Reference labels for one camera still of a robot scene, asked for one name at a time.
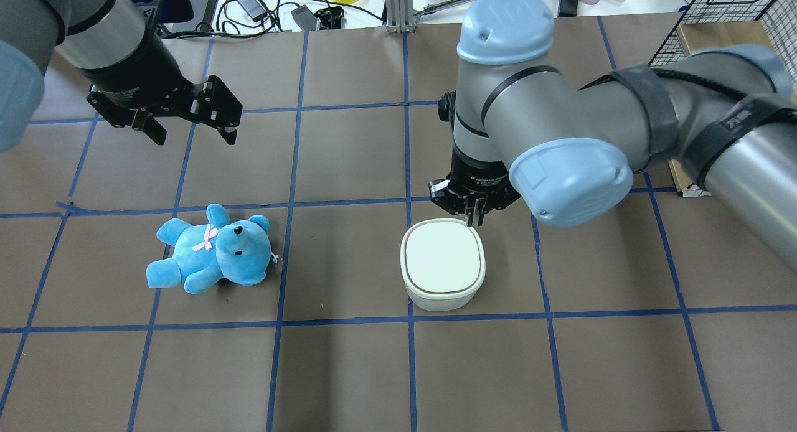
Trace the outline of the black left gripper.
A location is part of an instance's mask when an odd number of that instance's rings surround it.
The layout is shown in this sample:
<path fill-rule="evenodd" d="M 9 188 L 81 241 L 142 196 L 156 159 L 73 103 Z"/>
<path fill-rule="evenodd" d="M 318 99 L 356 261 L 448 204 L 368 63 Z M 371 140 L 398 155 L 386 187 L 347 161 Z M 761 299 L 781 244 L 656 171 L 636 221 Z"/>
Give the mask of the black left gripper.
<path fill-rule="evenodd" d="M 86 77 L 92 84 L 86 100 L 107 123 L 143 133 L 159 146 L 165 145 L 167 131 L 147 108 L 159 108 L 174 92 L 193 86 L 153 29 L 145 30 L 128 57 L 87 69 Z M 188 120 L 210 126 L 228 145 L 236 144 L 243 105 L 222 78 L 210 75 L 191 88 L 191 95 Z"/>

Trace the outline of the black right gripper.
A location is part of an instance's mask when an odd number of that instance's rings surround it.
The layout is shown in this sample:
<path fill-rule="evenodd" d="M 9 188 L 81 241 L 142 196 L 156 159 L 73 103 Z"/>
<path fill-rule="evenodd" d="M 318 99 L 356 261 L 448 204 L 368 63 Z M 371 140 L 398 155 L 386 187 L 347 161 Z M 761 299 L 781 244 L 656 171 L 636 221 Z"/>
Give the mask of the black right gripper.
<path fill-rule="evenodd" d="M 429 182 L 429 198 L 451 215 L 463 215 L 466 226 L 482 226 L 484 216 L 504 210 L 521 195 L 510 183 L 509 171 L 501 161 L 481 161 L 460 149 L 452 150 L 451 170 L 444 179 Z"/>

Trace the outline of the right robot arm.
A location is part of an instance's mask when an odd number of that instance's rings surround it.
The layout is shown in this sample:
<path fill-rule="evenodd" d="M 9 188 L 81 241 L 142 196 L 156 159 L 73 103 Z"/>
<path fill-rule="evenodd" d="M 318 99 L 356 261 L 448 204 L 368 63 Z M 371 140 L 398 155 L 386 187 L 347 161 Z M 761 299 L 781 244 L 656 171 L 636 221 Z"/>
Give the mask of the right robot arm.
<path fill-rule="evenodd" d="M 779 55 L 740 44 L 576 90 L 549 58 L 554 21 L 541 0 L 466 11 L 456 90 L 438 104 L 453 130 L 451 171 L 430 182 L 432 202 L 472 225 L 523 199 L 538 222 L 572 227 L 675 159 L 795 268 L 795 106 Z"/>

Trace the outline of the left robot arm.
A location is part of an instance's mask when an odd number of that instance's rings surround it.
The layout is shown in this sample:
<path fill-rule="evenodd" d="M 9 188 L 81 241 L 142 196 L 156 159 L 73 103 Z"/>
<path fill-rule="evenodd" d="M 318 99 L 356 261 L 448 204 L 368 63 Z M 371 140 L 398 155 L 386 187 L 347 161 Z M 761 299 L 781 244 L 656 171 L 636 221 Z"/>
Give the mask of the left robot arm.
<path fill-rule="evenodd" d="M 233 145 L 242 104 L 221 78 L 186 78 L 159 36 L 180 22 L 188 0 L 2 0 L 1 148 L 22 141 L 42 103 L 54 53 L 90 83 L 87 101 L 114 128 L 163 145 L 160 117 L 216 129 Z"/>

